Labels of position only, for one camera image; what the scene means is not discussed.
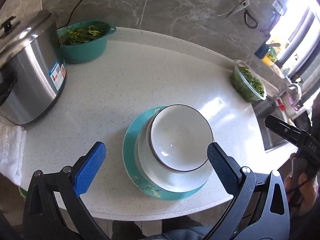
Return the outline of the person right hand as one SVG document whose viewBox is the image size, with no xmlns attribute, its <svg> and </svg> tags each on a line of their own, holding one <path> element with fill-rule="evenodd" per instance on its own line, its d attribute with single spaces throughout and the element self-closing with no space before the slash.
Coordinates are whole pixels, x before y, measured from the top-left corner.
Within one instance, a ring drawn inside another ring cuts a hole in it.
<svg viewBox="0 0 320 240">
<path fill-rule="evenodd" d="M 291 162 L 293 161 L 296 153 L 290 155 Z M 318 178 L 309 179 L 305 173 L 302 173 L 299 177 L 299 191 L 303 197 L 303 200 L 299 207 L 290 207 L 290 216 L 291 217 L 302 217 L 306 215 L 313 206 L 315 205 L 316 200 L 319 197 L 319 184 Z M 293 188 L 292 186 L 292 171 L 284 179 L 284 187 L 286 192 L 289 192 Z"/>
</svg>

